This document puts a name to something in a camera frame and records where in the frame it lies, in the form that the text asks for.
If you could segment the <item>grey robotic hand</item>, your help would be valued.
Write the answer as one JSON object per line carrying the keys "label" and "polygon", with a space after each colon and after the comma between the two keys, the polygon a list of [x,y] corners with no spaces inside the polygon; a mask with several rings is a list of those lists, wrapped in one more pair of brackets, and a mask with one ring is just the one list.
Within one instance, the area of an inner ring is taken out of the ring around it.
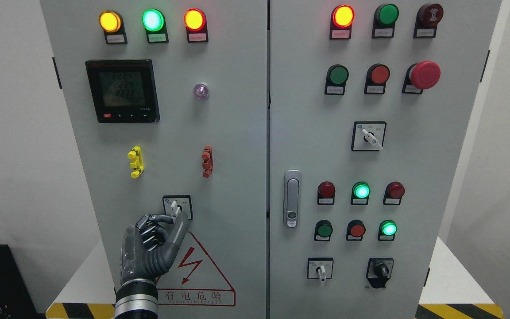
{"label": "grey robotic hand", "polygon": [[153,281],[174,264],[189,227],[186,212],[176,216],[145,214],[125,230],[121,251],[120,283]]}

